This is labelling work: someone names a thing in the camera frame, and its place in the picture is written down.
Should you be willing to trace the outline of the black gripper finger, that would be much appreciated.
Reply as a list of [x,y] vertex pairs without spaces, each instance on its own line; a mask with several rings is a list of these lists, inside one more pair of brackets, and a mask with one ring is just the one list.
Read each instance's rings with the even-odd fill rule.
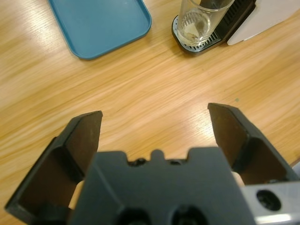
[[217,145],[246,185],[299,181],[296,172],[239,108],[209,103],[208,110]]
[[102,117],[94,111],[72,118],[26,174],[6,212],[21,221],[69,220],[73,193],[98,150]]

